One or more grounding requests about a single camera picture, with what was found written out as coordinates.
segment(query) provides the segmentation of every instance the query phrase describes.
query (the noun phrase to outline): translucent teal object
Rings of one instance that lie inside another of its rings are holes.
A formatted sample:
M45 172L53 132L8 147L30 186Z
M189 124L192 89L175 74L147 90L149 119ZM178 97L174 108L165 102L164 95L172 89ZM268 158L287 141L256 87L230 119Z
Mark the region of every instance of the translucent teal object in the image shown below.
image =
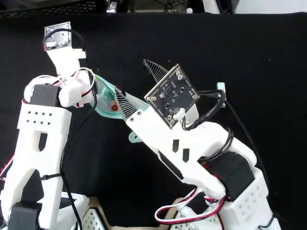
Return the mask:
M98 75L96 75L96 83L98 87L96 112L107 118L122 119L116 105L115 86Z
M122 114L116 103L116 87L98 75L96 75L95 77L98 88L98 103L97 107L95 108L95 111L99 115L107 118L123 119ZM132 104L136 106L137 109L145 111L149 107L149 104L128 93L126 94L126 97ZM131 132L129 135L129 141L131 143L136 143L141 142L142 140L134 132Z

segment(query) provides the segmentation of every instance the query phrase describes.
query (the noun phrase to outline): black fabric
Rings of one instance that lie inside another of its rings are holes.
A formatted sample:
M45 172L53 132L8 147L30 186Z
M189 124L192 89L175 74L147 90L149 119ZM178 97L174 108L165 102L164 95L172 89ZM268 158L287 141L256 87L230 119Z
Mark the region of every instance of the black fabric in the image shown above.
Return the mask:
M14 152L25 85L55 74L41 41L44 26L70 20L86 41L94 72L142 98L155 84L142 59L180 63L199 90L226 84L227 99L255 140L270 179L271 205L292 230L306 207L307 15L80 15L0 21L0 164ZM201 98L200 114L214 99ZM74 110L76 127L89 107ZM231 112L213 119L247 138ZM157 225L154 212L185 196L181 182L121 120L93 114L73 141L65 172L73 192L97 196L111 225Z

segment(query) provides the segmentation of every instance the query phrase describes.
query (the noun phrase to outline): perforated white panel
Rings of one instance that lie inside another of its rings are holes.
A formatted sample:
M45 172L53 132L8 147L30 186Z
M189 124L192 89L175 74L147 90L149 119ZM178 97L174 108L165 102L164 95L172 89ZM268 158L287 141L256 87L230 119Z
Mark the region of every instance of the perforated white panel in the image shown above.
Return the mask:
M97 211L90 208L82 220L83 230L106 230Z
M186 207L185 210L181 210L181 211L183 213L189 214L188 216L190 216L190 212L191 212L190 208ZM178 213L176 215L176 218L184 218L184 217L187 217L187 215L184 215L182 213ZM209 217L207 219L201 220L201 221L196 221L196 222L186 223L186 224L176 224L176 225L171 226L170 228L170 230L220 230L220 229L221 229L221 224L216 215Z

